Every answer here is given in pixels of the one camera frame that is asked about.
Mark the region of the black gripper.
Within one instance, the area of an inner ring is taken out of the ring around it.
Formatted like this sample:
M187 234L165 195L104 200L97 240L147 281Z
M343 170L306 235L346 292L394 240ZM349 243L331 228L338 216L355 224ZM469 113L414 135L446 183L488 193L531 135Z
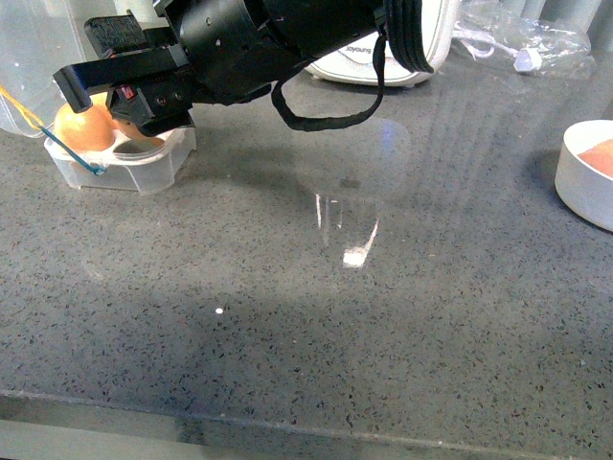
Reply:
M162 27L145 28L130 11L85 21L97 54L120 55L53 74L74 112L113 88L112 117L152 137L190 126L196 104L249 103L305 65L303 1L157 1L154 8Z

